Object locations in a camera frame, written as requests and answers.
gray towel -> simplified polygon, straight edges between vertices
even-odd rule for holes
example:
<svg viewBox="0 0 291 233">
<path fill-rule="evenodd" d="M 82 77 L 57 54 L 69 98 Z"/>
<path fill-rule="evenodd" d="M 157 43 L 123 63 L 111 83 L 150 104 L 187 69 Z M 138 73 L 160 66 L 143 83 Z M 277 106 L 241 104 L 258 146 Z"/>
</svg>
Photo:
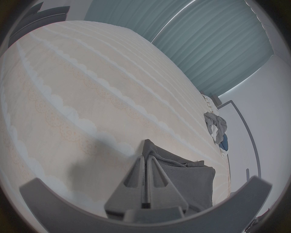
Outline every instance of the gray towel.
<svg viewBox="0 0 291 233">
<path fill-rule="evenodd" d="M 223 135 L 227 129 L 226 121 L 220 117 L 215 115 L 212 112 L 204 113 L 205 122 L 207 125 L 208 132 L 212 134 L 211 126 L 215 125 L 218 128 L 218 135 L 216 136 L 216 144 L 219 144 L 223 141 Z"/>
<path fill-rule="evenodd" d="M 212 206 L 212 187 L 215 170 L 204 165 L 204 161 L 192 162 L 172 154 L 146 139 L 142 152 L 145 160 L 154 156 L 173 185 L 189 205 L 186 216 Z"/>
</svg>

window light strip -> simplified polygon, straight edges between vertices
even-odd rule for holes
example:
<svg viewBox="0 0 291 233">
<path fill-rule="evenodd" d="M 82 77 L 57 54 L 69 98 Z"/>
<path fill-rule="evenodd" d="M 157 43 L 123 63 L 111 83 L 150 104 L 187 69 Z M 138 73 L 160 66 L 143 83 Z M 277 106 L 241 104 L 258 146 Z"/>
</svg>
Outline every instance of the window light strip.
<svg viewBox="0 0 291 233">
<path fill-rule="evenodd" d="M 196 0 L 192 0 L 191 2 L 189 2 L 186 6 L 184 6 L 181 10 L 179 10 L 178 11 L 178 13 L 177 14 L 175 14 L 170 20 L 169 20 L 169 22 L 171 22 L 172 21 L 172 19 L 173 18 L 175 18 L 182 10 L 184 10 L 187 6 L 189 6 L 191 3 L 193 3 L 193 2 L 195 2 Z M 163 28 L 159 31 L 159 33 L 155 36 L 155 38 L 161 33 L 161 31 L 165 28 L 165 26 L 163 26 Z"/>
</svg>

beige bed sheet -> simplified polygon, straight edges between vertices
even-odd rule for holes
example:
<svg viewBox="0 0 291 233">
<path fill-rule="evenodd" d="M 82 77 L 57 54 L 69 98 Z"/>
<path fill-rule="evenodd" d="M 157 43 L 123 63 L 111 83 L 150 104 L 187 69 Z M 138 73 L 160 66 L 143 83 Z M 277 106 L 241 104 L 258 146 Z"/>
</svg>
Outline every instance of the beige bed sheet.
<svg viewBox="0 0 291 233">
<path fill-rule="evenodd" d="M 50 24 L 19 39 L 0 64 L 0 178 L 27 218 L 18 188 L 34 177 L 105 217 L 104 203 L 145 139 L 212 166 L 213 204 L 230 194 L 228 160 L 207 131 L 205 99 L 130 29 Z"/>
</svg>

pillow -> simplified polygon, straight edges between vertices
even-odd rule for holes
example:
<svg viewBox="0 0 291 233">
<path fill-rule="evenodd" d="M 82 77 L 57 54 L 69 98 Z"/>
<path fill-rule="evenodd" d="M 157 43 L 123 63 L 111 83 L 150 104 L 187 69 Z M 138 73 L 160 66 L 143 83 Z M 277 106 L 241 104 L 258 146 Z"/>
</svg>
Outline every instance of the pillow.
<svg viewBox="0 0 291 233">
<path fill-rule="evenodd" d="M 209 107 L 209 112 L 212 112 L 215 115 L 219 116 L 219 111 L 218 111 L 217 107 L 215 106 L 213 100 L 210 97 L 206 96 L 206 95 L 203 95 L 203 97 L 206 100 L 206 103 L 207 103 L 207 105 Z"/>
</svg>

curtain fold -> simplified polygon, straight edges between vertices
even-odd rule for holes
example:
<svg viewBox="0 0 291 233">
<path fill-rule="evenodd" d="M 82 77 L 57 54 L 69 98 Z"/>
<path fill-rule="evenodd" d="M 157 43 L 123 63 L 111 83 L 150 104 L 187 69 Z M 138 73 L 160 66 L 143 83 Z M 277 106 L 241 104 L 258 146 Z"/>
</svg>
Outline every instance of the curtain fold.
<svg viewBox="0 0 291 233">
<path fill-rule="evenodd" d="M 85 20 L 127 27 L 150 42 L 154 39 L 198 90 L 219 96 L 257 71 L 273 50 L 244 0 L 196 0 L 176 15 L 190 2 L 93 0 Z"/>
</svg>

